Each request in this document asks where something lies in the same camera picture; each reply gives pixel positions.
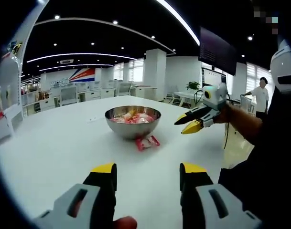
ceiling light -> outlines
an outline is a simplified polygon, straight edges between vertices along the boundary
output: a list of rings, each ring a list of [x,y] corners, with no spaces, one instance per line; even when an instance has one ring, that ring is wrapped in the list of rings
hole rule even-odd
[[[180,23],[185,27],[185,29],[189,32],[189,34],[192,36],[192,38],[195,40],[196,44],[199,46],[200,42],[195,33],[192,31],[190,26],[185,22],[185,20],[177,13],[177,11],[170,6],[169,3],[167,3],[165,0],[156,0],[159,2],[164,8],[166,8]]]
[[[91,53],[91,52],[77,52],[77,53],[64,53],[64,54],[57,54],[57,55],[51,55],[51,56],[43,56],[43,57],[39,57],[36,59],[32,59],[30,61],[27,61],[27,63],[33,62],[33,61],[37,61],[37,60],[41,60],[41,59],[45,59],[45,58],[50,58],[50,57],[56,57],[56,56],[67,56],[67,55],[101,55],[101,56],[114,56],[114,57],[120,57],[120,58],[126,58],[126,59],[131,59],[131,60],[136,60],[136,58],[131,58],[128,56],[118,56],[118,55],[112,55],[112,54],[104,54],[104,53]]]
[[[58,66],[58,67],[53,67],[53,68],[41,69],[39,71],[41,72],[41,71],[55,69],[55,68],[58,68],[59,69],[59,68],[66,68],[66,67],[90,66],[90,65],[94,65],[94,66],[113,66],[113,64],[95,64],[95,63],[89,63],[89,64],[73,64],[73,65],[65,65],[65,66]]]

stainless steel bowl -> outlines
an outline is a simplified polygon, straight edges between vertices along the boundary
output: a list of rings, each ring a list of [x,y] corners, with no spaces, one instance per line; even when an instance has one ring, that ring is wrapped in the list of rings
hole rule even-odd
[[[136,110],[137,113],[146,113],[154,118],[153,122],[141,123],[141,124],[127,124],[127,123],[116,123],[111,121],[111,118],[117,118],[125,115],[131,110]],[[105,118],[110,129],[113,130],[117,135],[125,139],[137,139],[144,137],[151,133],[157,126],[161,117],[161,113],[153,108],[144,106],[119,106],[106,111]]]

window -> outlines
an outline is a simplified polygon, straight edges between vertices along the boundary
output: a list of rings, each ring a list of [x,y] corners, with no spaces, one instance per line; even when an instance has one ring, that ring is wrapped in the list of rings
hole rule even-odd
[[[275,87],[271,74],[269,73],[268,70],[264,68],[247,63],[246,92],[250,92],[254,90],[256,87],[258,87],[261,77],[265,77],[268,80],[268,84],[266,85],[265,88],[268,90],[269,93],[269,105],[270,105]],[[249,95],[248,97],[252,99],[252,102],[256,103],[255,96]]]
[[[203,67],[203,68],[207,68],[207,69],[210,69],[210,70],[212,69],[212,66],[209,65],[209,64],[207,64],[207,63],[201,62],[201,64],[202,64],[202,67]],[[228,93],[229,93],[229,94],[232,94],[233,75],[230,75],[230,74],[228,74],[228,73],[222,71],[222,70],[219,69],[219,68],[214,68],[214,71],[226,75],[226,85],[227,85],[227,90],[228,90]]]
[[[144,59],[129,62],[129,82],[143,82]]]
[[[113,67],[113,79],[123,80],[124,75],[124,63],[118,63]]]

black ceiling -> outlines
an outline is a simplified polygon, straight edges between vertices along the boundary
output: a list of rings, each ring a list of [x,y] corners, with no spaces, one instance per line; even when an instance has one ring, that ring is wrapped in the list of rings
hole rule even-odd
[[[277,50],[276,37],[271,34],[268,25],[253,17],[250,0],[167,1],[186,20],[197,37],[200,26],[203,26],[237,49],[238,62],[252,62],[269,68],[270,58]],[[55,15],[60,15],[61,18],[91,18],[108,22],[117,20],[119,25],[150,37],[154,35],[155,40],[170,49],[176,49],[178,56],[198,56],[199,53],[198,45],[186,29],[156,0],[50,0],[37,22],[53,19]],[[253,34],[253,41],[248,41],[247,37]],[[39,75],[42,73],[39,72],[40,69],[63,66],[57,63],[60,60],[74,59],[73,64],[116,64],[115,61],[129,61],[119,57],[80,55],[27,63],[28,60],[42,56],[95,52],[142,58],[147,50],[155,48],[172,53],[154,41],[112,25],[89,21],[53,21],[36,25],[26,47],[23,63],[23,74],[26,76],[22,80]]]

